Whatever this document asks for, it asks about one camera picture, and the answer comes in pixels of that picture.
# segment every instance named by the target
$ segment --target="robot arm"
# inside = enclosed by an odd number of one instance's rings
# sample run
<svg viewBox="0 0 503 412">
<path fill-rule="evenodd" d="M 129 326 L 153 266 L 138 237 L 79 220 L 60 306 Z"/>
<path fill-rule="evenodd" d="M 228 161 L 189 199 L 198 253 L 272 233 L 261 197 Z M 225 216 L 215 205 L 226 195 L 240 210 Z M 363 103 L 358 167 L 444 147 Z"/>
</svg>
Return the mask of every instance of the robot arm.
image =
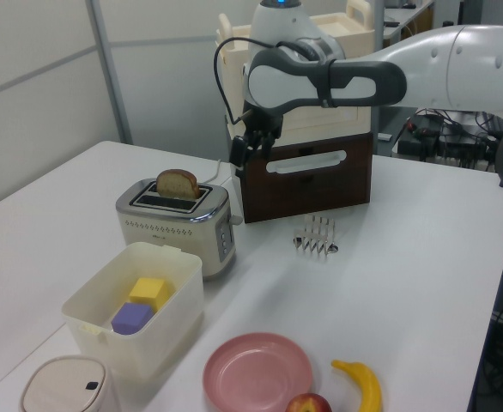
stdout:
<svg viewBox="0 0 503 412">
<path fill-rule="evenodd" d="M 268 155 L 284 113 L 300 106 L 408 106 L 490 112 L 503 118 L 503 27 L 444 27 L 363 58 L 344 59 L 299 0 L 263 0 L 244 70 L 246 133 L 230 161 L 245 164 L 259 146 Z M 503 181 L 503 139 L 496 155 Z"/>
</svg>

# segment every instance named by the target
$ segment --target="white plastic bin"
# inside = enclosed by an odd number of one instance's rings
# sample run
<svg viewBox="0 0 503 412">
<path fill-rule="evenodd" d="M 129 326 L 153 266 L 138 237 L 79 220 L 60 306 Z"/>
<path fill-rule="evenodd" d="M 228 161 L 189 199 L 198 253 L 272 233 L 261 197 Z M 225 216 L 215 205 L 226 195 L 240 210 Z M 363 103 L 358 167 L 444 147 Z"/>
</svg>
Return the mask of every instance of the white plastic bin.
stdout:
<svg viewBox="0 0 503 412">
<path fill-rule="evenodd" d="M 112 330 L 111 321 L 139 277 L 168 279 L 175 293 L 141 330 L 120 335 Z M 143 242 L 127 246 L 62 308 L 83 354 L 139 380 L 161 371 L 202 311 L 202 260 L 171 246 Z"/>
</svg>

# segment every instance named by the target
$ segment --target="pink plate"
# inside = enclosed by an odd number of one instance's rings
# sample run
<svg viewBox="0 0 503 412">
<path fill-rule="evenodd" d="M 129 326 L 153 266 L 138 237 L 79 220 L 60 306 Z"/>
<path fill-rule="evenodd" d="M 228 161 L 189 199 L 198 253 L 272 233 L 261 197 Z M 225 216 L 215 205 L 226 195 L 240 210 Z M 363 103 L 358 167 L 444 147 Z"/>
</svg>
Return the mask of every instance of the pink plate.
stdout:
<svg viewBox="0 0 503 412">
<path fill-rule="evenodd" d="M 303 349 L 272 333 L 223 343 L 203 370 L 203 388 L 221 412 L 282 412 L 311 384 L 311 364 Z"/>
</svg>

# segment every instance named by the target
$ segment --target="toaster lever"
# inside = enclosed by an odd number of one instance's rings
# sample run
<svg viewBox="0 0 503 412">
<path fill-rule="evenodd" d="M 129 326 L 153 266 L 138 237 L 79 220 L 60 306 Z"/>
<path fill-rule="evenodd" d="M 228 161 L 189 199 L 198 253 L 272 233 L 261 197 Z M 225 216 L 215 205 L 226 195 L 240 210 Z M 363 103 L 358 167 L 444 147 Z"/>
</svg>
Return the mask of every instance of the toaster lever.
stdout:
<svg viewBox="0 0 503 412">
<path fill-rule="evenodd" d="M 240 223 L 244 221 L 244 218 L 242 216 L 236 216 L 236 215 L 231 215 L 228 219 L 228 223 L 230 225 L 238 226 Z"/>
</svg>

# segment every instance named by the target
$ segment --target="slice of bread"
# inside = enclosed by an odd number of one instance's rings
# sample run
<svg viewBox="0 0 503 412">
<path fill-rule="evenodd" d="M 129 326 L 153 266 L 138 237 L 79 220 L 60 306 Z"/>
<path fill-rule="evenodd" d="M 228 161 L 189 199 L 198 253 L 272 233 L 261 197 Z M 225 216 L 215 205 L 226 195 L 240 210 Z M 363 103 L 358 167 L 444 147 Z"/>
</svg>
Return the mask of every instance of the slice of bread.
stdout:
<svg viewBox="0 0 503 412">
<path fill-rule="evenodd" d="M 181 169 L 170 169 L 160 173 L 156 178 L 156 191 L 163 197 L 192 200 L 200 197 L 196 176 Z"/>
</svg>

